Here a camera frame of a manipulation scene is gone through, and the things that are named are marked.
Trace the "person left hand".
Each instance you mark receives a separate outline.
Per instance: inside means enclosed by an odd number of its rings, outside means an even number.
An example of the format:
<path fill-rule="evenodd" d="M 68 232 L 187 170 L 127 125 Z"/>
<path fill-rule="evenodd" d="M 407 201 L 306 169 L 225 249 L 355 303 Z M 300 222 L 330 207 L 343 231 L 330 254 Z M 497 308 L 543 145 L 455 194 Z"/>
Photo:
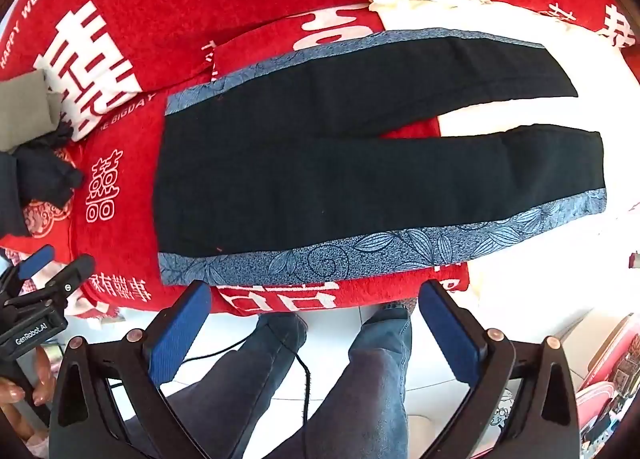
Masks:
<path fill-rule="evenodd" d="M 50 403 L 55 390 L 55 376 L 51 369 L 51 363 L 46 352 L 41 346 L 35 349 L 35 357 L 32 359 L 37 374 L 37 382 L 32 394 L 32 400 L 36 406 Z M 23 401 L 25 391 L 9 379 L 1 379 L 1 410 L 13 427 L 16 434 L 24 441 L 30 439 L 35 442 L 43 441 L 49 434 L 48 430 L 36 430 L 27 419 L 17 410 L 16 404 Z"/>

